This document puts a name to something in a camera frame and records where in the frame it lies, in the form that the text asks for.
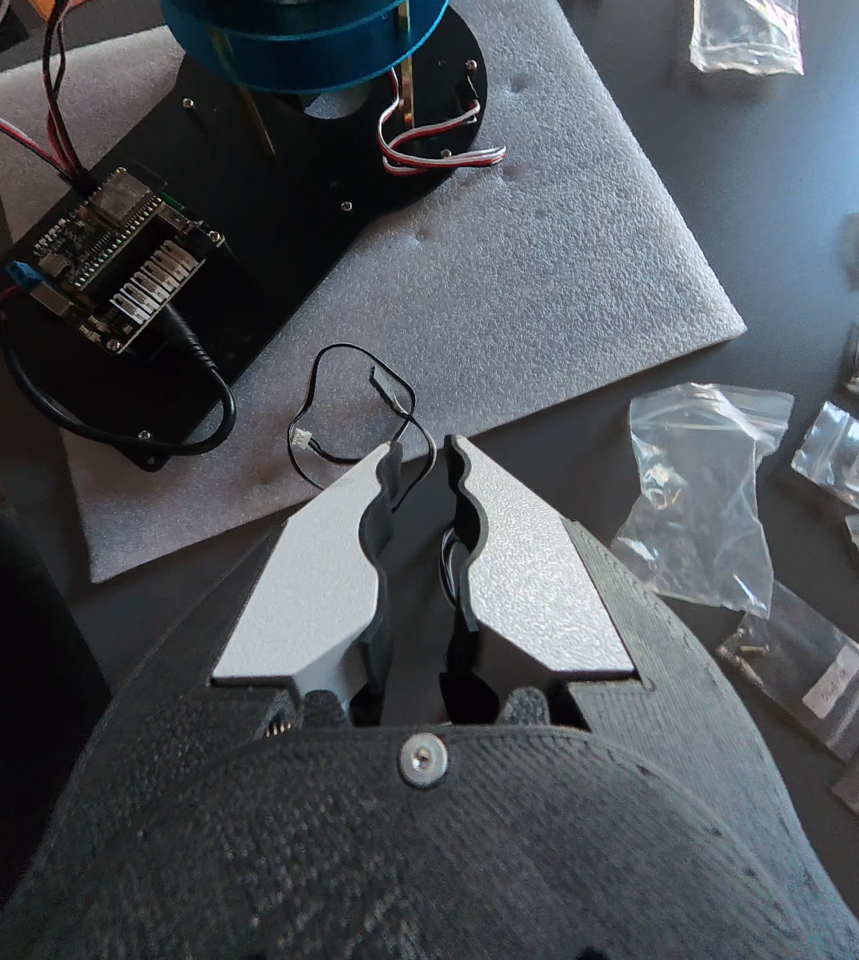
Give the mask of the blue toy robot arm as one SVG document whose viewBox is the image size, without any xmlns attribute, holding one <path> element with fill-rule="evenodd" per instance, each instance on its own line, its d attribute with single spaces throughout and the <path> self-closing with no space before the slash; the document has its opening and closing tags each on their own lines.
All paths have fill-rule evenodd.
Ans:
<svg viewBox="0 0 859 960">
<path fill-rule="evenodd" d="M 0 354 L 67 433 L 152 473 L 226 441 L 231 386 L 376 218 L 460 168 L 487 100 L 479 42 L 444 1 L 160 2 L 185 58 L 90 166 L 43 36 L 48 145 L 0 134 L 71 193 L 0 263 Z"/>
</svg>

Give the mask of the group of clear plastic bags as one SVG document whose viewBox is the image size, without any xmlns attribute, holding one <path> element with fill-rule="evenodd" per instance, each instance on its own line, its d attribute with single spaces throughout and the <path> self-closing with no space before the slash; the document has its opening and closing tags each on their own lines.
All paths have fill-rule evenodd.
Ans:
<svg viewBox="0 0 859 960">
<path fill-rule="evenodd" d="M 807 810 L 859 751 L 859 2 L 802 2 L 803 77 L 700 72 L 693 2 L 619 2 L 631 129 L 748 332 L 629 407 L 640 494 L 613 551 L 729 610 L 712 646 Z M 739 625 L 733 621 L 741 615 Z"/>
</svg>

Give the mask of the black desk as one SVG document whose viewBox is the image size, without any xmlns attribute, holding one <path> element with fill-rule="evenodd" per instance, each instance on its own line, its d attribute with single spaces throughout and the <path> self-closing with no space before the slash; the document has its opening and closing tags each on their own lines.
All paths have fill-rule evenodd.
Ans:
<svg viewBox="0 0 859 960">
<path fill-rule="evenodd" d="M 473 438 L 561 512 L 608 543 L 639 492 L 629 444 L 631 399 L 681 381 L 794 394 L 778 452 L 759 472 L 759 512 L 777 578 L 859 641 L 859 565 L 844 505 L 790 466 L 836 392 L 859 317 L 859 3 L 803 2 L 805 78 L 772 92 L 710 86 L 687 71 L 688 8 L 680 2 L 564 2 L 576 36 L 684 215 L 747 325 L 735 341 Z M 8 246 L 0 202 L 0 255 Z M 18 518 L 67 599 L 111 689 L 151 642 L 284 513 L 154 560 L 115 582 L 89 583 L 68 470 L 55 430 L 34 414 L 0 364 L 0 477 Z M 432 552 L 453 502 L 443 464 L 424 506 L 400 511 L 402 544 L 387 551 L 394 627 L 401 628 L 386 719 L 436 705 L 436 654 L 452 623 Z M 859 848 L 859 820 L 829 792 L 839 766 L 742 678 L 759 725 L 814 846 Z"/>
</svg>

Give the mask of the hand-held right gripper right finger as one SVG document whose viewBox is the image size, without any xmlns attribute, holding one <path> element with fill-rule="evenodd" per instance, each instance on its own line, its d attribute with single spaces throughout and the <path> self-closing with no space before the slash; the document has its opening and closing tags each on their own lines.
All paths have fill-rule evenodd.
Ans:
<svg viewBox="0 0 859 960">
<path fill-rule="evenodd" d="M 484 682 L 625 679 L 635 665 L 562 514 L 468 438 L 445 441 L 453 655 Z"/>
</svg>

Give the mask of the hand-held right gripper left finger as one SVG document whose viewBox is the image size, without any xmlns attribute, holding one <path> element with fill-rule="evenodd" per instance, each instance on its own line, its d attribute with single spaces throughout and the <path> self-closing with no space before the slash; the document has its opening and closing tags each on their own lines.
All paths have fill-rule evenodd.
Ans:
<svg viewBox="0 0 859 960">
<path fill-rule="evenodd" d="M 384 442 L 285 522 L 211 672 L 219 686 L 363 690 L 380 704 L 392 660 L 388 577 L 400 444 Z"/>
</svg>

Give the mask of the grey foam mat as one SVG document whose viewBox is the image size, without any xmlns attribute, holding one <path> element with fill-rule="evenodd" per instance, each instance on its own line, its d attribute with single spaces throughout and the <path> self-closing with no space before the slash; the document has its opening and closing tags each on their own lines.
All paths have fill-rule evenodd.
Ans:
<svg viewBox="0 0 859 960">
<path fill-rule="evenodd" d="M 148 474 L 65 439 L 91 582 L 309 495 L 284 433 L 309 368 L 346 339 L 413 383 L 434 433 L 476 435 L 740 336 L 745 325 L 556 2 L 455 2 L 506 162 L 456 174 L 364 231 L 244 374 L 240 423 Z"/>
</svg>

